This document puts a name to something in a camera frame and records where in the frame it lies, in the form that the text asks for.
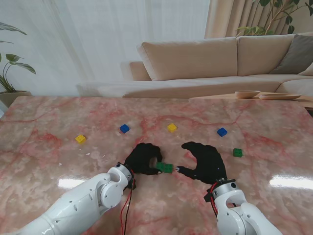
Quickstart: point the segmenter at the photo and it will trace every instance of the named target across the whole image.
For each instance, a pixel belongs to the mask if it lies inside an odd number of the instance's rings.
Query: toy block
[[[77,142],[79,143],[84,143],[86,141],[85,136],[79,135],[78,137],[75,138]]]
[[[125,134],[126,132],[129,131],[130,128],[128,125],[124,124],[119,129],[121,130],[121,132],[123,132]]]
[[[164,173],[173,173],[173,164],[165,164]]]
[[[164,168],[165,168],[165,163],[156,163],[156,169],[158,169],[161,172],[164,172]]]
[[[173,133],[177,130],[177,127],[172,123],[167,126],[167,129],[169,130],[169,132]]]
[[[221,128],[217,131],[217,134],[219,134],[220,137],[223,137],[224,135],[227,134],[227,131],[224,128]]]
[[[241,158],[243,156],[243,151],[240,148],[234,148],[233,155],[234,157]]]

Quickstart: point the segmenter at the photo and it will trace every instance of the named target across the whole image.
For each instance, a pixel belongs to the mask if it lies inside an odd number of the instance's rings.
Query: wooden side table
[[[257,96],[250,98],[250,99],[259,99],[259,96],[262,94],[277,94],[273,92],[260,92]],[[220,95],[211,95],[211,96],[202,96],[202,97],[195,97],[193,99],[237,99],[235,94],[220,94]],[[295,99],[303,105],[306,110],[313,111],[313,96],[305,96],[302,95],[298,99]]]

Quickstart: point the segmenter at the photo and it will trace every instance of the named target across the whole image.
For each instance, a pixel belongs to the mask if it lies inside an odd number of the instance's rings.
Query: yellow lego brick
[[[169,132],[173,133],[177,130],[177,127],[172,123],[167,126],[167,129],[169,130]]]
[[[85,136],[79,135],[78,137],[75,138],[77,142],[79,143],[84,143],[86,141]]]

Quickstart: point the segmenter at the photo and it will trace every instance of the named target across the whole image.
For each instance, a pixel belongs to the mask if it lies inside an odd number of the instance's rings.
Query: green lego brick
[[[173,173],[173,164],[165,164],[164,173]]]
[[[240,148],[234,148],[233,155],[234,157],[241,158],[243,156],[243,151]]]
[[[165,168],[165,163],[156,163],[156,169],[158,169],[161,172],[164,172],[164,168]]]

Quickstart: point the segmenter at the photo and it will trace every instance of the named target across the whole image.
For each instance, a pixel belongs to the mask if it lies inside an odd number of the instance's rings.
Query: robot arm
[[[79,235],[121,201],[132,174],[122,164],[64,193],[40,217],[12,235]]]
[[[212,190],[221,235],[282,235],[255,205],[246,201],[244,193],[234,182],[221,180]],[[236,207],[229,208],[229,203]]]

